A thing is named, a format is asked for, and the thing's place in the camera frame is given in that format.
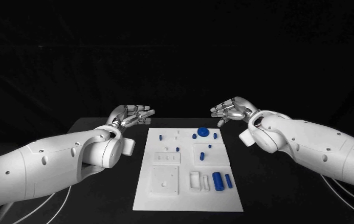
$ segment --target black table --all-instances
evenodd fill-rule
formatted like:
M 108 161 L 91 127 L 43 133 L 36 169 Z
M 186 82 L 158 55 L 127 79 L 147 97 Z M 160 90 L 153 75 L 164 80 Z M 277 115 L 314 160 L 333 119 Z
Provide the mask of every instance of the black table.
M 105 118 L 80 118 L 67 133 L 91 130 Z M 229 121 L 221 127 L 242 213 L 132 211 L 140 166 L 148 127 L 216 128 L 216 119 L 153 118 L 150 125 L 135 125 L 124 137 L 135 140 L 132 156 L 121 156 L 112 169 L 86 177 L 72 186 L 54 223 L 352 223 L 354 210 L 340 202 L 319 174 L 297 165 L 283 153 L 268 154 L 257 145 L 245 147 L 238 135 L 245 123 Z M 34 214 L 20 223 L 50 220 L 67 189 L 59 191 Z M 15 202 L 1 224 L 12 223 L 47 199 Z

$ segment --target blue button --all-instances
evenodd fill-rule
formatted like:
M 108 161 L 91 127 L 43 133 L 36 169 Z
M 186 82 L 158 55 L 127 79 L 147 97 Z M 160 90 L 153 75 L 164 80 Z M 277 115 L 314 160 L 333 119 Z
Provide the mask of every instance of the blue button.
M 205 127 L 197 128 L 197 134 L 202 137 L 208 136 L 208 129 Z

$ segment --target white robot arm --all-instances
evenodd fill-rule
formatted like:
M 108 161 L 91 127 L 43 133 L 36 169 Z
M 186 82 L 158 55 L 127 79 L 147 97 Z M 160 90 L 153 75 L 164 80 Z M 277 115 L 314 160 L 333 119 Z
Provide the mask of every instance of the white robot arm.
M 119 105 L 104 126 L 36 140 L 0 156 L 0 205 L 46 196 L 112 168 L 119 155 L 131 155 L 134 148 L 122 131 L 150 123 L 145 117 L 154 110 L 148 109 Z
M 222 117 L 218 127 L 229 119 L 247 122 L 247 130 L 239 134 L 245 146 L 255 143 L 268 153 L 286 152 L 307 169 L 354 185 L 354 138 L 349 135 L 293 120 L 284 114 L 255 109 L 241 97 L 226 100 L 209 111 L 212 117 Z

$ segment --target white cable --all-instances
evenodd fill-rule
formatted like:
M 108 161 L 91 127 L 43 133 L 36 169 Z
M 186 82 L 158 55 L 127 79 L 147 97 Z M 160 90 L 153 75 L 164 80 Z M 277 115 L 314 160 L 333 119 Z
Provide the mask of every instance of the white cable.
M 323 176 L 322 176 L 322 178 L 323 178 L 323 180 L 325 180 L 325 182 L 326 182 L 326 185 L 327 185 L 329 188 L 332 189 L 335 195 L 336 195 L 336 196 L 339 197 L 339 199 L 346 203 L 346 205 L 354 209 L 354 207 L 348 204 L 348 202 L 342 199 L 342 197 L 339 196 L 339 194 L 336 193 L 336 191 L 335 191 L 333 188 L 330 187 L 330 185 L 329 185 L 329 183 L 327 183 L 327 181 L 326 181 L 326 179 L 325 179 Z
M 354 194 L 342 187 L 342 185 L 335 181 L 335 179 L 332 179 L 333 180 L 333 182 L 336 183 L 336 185 L 340 187 L 340 189 L 345 191 L 345 193 L 351 196 L 351 197 L 354 197 Z
M 44 203 L 49 201 L 49 199 L 52 198 L 52 196 L 53 196 L 53 194 L 50 195 L 50 197 L 46 199 L 46 201 L 38 205 L 38 207 L 23 217 L 23 218 L 20 218 L 12 224 L 17 224 L 20 221 L 23 221 L 36 211 L 37 211 L 37 209 L 44 205 Z M 60 211 L 60 209 L 62 209 L 62 207 L 63 207 L 63 204 L 65 204 L 65 202 L 66 202 L 66 199 L 67 199 L 67 194 L 66 194 L 66 198 L 65 198 L 65 200 L 63 200 L 63 203 L 62 203 L 62 206 L 60 206 L 60 208 L 59 208 L 59 210 L 57 210 L 57 212 L 56 212 L 56 214 L 53 215 L 53 217 L 52 217 L 52 219 L 47 221 L 47 223 L 46 224 L 49 224 L 49 222 L 53 220 L 53 218 L 54 218 L 54 216 L 57 215 L 57 213 L 59 213 L 59 211 Z

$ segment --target white platform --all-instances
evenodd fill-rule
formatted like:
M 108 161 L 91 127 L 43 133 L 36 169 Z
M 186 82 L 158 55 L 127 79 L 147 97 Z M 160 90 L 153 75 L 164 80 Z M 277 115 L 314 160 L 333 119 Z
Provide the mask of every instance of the white platform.
M 242 212 L 221 133 L 218 129 L 208 130 L 208 137 L 196 136 L 196 139 L 192 139 L 192 134 L 197 135 L 196 128 L 148 129 L 132 210 Z M 176 147 L 179 147 L 179 158 L 173 159 Z M 196 160 L 199 150 L 206 150 L 205 162 Z M 189 172 L 192 171 L 199 172 L 200 191 L 190 190 Z M 212 173 L 216 171 L 221 173 L 225 188 L 219 192 L 215 190 L 212 179 Z M 226 186 L 225 174 L 229 175 L 232 188 Z M 208 191 L 202 190 L 203 175 L 208 176 Z

